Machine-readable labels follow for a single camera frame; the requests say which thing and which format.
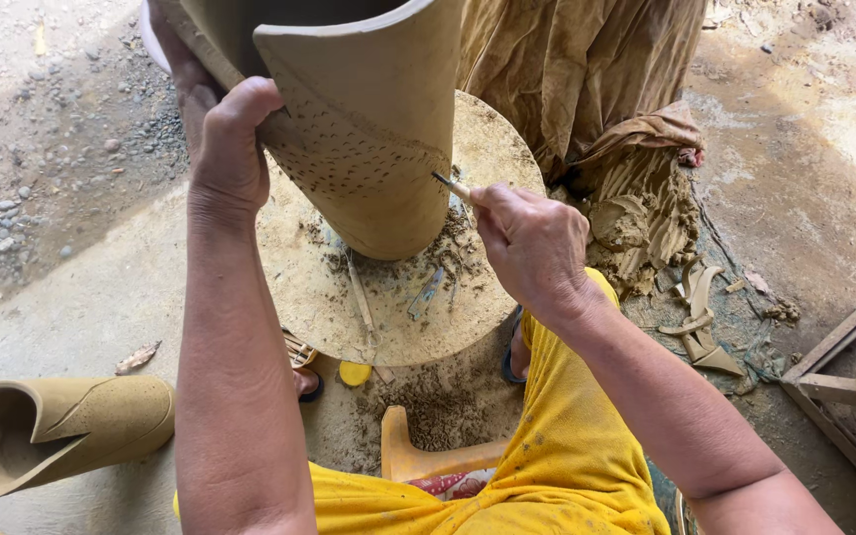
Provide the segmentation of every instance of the hand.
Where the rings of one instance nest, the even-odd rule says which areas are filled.
[[[474,188],[471,200],[497,280],[537,321],[558,331],[610,307],[583,270],[589,222],[577,210],[503,184]]]
[[[150,23],[167,58],[190,153],[188,212],[207,225],[252,228],[269,196],[269,173],[256,126],[283,106],[272,80],[254,76],[222,89],[167,23],[157,0]]]

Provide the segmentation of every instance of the wooden tool handle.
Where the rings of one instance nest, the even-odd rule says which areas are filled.
[[[359,308],[363,311],[363,322],[369,331],[375,328],[375,323],[372,321],[372,312],[368,310],[368,300],[365,299],[365,288],[363,281],[359,278],[359,272],[356,271],[356,266],[349,263],[349,278],[352,279],[352,289],[356,293],[356,299],[359,300]]]
[[[471,200],[471,190],[467,186],[459,182],[452,182],[451,192],[458,195],[458,198],[467,203],[468,206],[473,207],[475,205],[474,201]]]

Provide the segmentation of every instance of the clay cutoff pieces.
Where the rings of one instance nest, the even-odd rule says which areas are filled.
[[[676,285],[675,288],[676,293],[690,306],[689,317],[683,321],[682,326],[660,326],[659,332],[682,339],[682,345],[686,348],[693,366],[743,376],[745,372],[735,363],[735,359],[712,339],[711,325],[714,314],[707,306],[708,289],[712,278],[725,270],[711,266],[693,273],[693,266],[702,260],[702,257],[702,254],[696,255],[683,267],[682,284]]]

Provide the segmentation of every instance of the cylindrical clay vessel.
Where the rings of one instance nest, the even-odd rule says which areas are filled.
[[[398,260],[431,244],[447,214],[431,172],[451,165],[462,0],[183,0],[196,35],[172,16],[178,1],[168,18],[221,83],[239,82],[234,68],[276,80],[288,116],[261,139],[349,247]]]
[[[0,496],[139,459],[174,434],[174,389],[149,376],[0,381]]]

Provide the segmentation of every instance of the trimming tool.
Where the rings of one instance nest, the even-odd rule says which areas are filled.
[[[352,289],[356,293],[356,299],[359,300],[359,309],[363,311],[363,322],[368,330],[368,335],[365,341],[371,347],[378,347],[381,344],[381,334],[375,331],[375,323],[372,321],[372,311],[368,308],[368,300],[365,299],[365,287],[362,279],[359,278],[359,272],[356,271],[356,265],[352,262],[352,249],[342,248],[342,254],[345,255],[345,261],[349,265],[349,278],[352,279]]]
[[[472,208],[474,207],[475,203],[471,200],[471,190],[467,186],[461,184],[460,182],[452,182],[447,178],[441,176],[441,173],[437,171],[431,171],[431,175],[439,179],[442,184],[447,186],[452,193],[458,196],[458,199],[467,203],[468,206]]]

